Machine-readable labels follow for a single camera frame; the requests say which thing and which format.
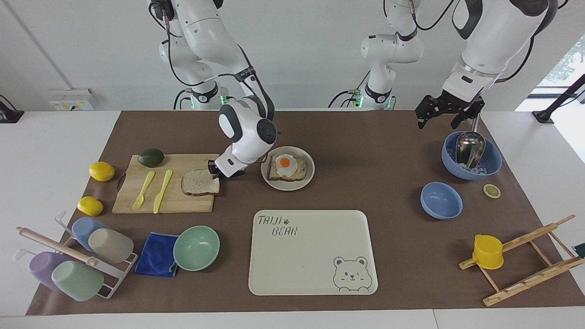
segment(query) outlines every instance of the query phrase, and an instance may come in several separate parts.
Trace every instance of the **wooden cutting board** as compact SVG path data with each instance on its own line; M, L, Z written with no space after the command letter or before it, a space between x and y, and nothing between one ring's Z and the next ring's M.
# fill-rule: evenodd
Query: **wooden cutting board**
M181 189L181 179L186 172L191 170L207 169L207 161L215 160L218 156L217 154L169 154L164 156L160 166L148 168L138 162L138 155L133 155L112 212L114 214L152 214L154 197L160 192L164 174L168 169L173 171L173 176L160 204L159 213L211 212L214 207L214 196L186 196ZM146 175L151 170L154 170L156 174L144 194L144 203L137 210L132 210Z

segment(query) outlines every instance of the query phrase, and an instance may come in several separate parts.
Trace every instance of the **white table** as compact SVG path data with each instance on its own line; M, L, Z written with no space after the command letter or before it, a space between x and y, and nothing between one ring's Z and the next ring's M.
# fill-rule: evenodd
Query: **white table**
M129 325L160 329L170 323L207 328L494 329L514 323L531 328L584 326L585 307L22 317L37 281L28 272L28 259L14 262L11 257L18 248L33 252L46 249L19 237L13 229L24 226L52 239L61 237L62 230L52 222L52 216L62 209L68 214L75 209L88 180L87 167L98 160L118 115L28 112L16 125L0 125L0 328L46 328L49 324L63 328ZM575 220L555 232L569 245L585 242L585 164L561 134L552 125L536 123L529 113L486 112L482 116L543 224L576 214ZM585 291L585 266L573 269L572 274Z

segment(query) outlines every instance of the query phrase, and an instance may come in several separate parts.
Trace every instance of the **knife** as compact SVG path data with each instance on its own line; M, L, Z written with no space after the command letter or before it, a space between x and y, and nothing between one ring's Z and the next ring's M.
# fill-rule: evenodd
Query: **knife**
M144 180L144 184L142 185L142 189L140 190L140 193L136 197L136 201L134 201L134 205L132 206L132 210L136 210L136 209L140 208L142 206L142 204L144 203L144 193L146 192L148 185L150 185L150 182L152 181L153 177L154 177L154 171L148 172L148 174L146 175L146 179Z
M173 176L172 170L167 170L164 174L163 186L160 189L160 192L154 198L154 213L158 214L160 209L160 203L163 201L164 192L167 190L168 183L171 181L171 177Z

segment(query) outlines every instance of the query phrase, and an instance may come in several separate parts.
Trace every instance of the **white plate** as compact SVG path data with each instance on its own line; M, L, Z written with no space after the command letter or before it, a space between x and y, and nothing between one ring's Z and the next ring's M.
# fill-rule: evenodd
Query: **white plate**
M261 210L248 287L259 296L368 295L378 289L367 218L358 210Z
M272 155L283 155L283 154L290 154L295 157L303 158L307 162L307 176L303 180L299 181L284 181L284 180L269 180L268 175L270 172L270 157ZM313 158L309 155L309 153L303 151L300 148L296 148L294 146L281 146L279 148L275 148L272 151L268 152L266 157L266 161L262 163L260 166L260 171L262 171L262 177L268 183L268 185L274 187L277 190L281 191L295 191L298 189L303 188L307 185L311 179L313 179L313 175L315 174L315 162Z

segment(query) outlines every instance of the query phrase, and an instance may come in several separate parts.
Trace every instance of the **yellow cup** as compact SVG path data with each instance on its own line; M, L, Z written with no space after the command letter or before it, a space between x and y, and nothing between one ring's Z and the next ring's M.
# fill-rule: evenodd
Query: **yellow cup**
M476 235L472 258L482 268L499 269L504 264L502 242L491 235Z

